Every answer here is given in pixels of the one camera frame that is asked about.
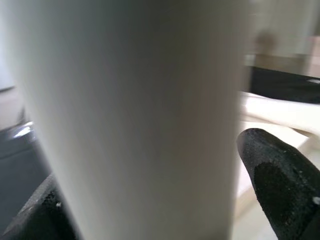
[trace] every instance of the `white cylindrical pole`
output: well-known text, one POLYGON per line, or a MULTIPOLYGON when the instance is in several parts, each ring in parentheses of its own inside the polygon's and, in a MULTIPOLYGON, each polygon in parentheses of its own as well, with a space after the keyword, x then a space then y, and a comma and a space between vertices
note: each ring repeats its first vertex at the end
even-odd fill
POLYGON ((224 240, 247 1, 3 0, 9 71, 86 240, 224 240))

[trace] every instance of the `white plastic tube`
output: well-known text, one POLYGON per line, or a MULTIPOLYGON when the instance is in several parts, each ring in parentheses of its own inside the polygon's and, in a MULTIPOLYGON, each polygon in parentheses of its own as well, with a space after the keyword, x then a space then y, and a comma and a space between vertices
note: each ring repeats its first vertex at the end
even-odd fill
POLYGON ((228 238, 247 7, 0 2, 7 65, 86 240, 228 238))
POLYGON ((242 114, 320 136, 320 105, 243 95, 242 114))

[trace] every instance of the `white surface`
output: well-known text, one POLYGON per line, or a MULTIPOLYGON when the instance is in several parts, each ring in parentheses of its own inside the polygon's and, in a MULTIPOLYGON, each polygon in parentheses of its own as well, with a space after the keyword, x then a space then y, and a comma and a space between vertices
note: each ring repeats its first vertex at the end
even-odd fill
POLYGON ((16 125, 23 107, 16 88, 0 92, 0 130, 16 125))
POLYGON ((247 1, 131 2, 1 1, 10 72, 84 239, 225 240, 247 1))
POLYGON ((268 31, 275 41, 272 55, 309 54, 309 37, 314 33, 318 13, 318 0, 254 1, 251 8, 252 48, 259 33, 268 31))
POLYGON ((8 68, 3 58, 3 53, 0 50, 0 91, 14 86, 14 81, 9 74, 8 68))
POLYGON ((257 200, 233 225, 232 240, 277 240, 257 200))
POLYGON ((320 105, 242 96, 242 114, 320 136, 320 105))

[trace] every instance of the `white pipe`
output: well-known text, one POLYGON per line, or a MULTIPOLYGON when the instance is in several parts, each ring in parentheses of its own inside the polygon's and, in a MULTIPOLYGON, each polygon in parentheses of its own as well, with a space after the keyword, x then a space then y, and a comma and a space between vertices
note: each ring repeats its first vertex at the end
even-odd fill
POLYGON ((242 114, 320 137, 320 105, 249 95, 241 102, 242 114))
POLYGON ((2 0, 7 65, 86 240, 225 240, 246 0, 2 0))

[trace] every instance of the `black object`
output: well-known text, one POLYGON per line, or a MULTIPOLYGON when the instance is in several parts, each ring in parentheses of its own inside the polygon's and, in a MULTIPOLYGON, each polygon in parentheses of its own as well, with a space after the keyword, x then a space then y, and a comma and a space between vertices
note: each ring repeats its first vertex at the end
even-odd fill
POLYGON ((320 239, 319 170, 296 148, 262 129, 243 131, 237 143, 278 239, 320 239))
POLYGON ((49 175, 42 158, 32 123, 0 131, 0 233, 49 175))
POLYGON ((79 240, 50 175, 32 194, 0 240, 79 240))
POLYGON ((252 67, 250 93, 267 98, 320 104, 320 78, 252 67))

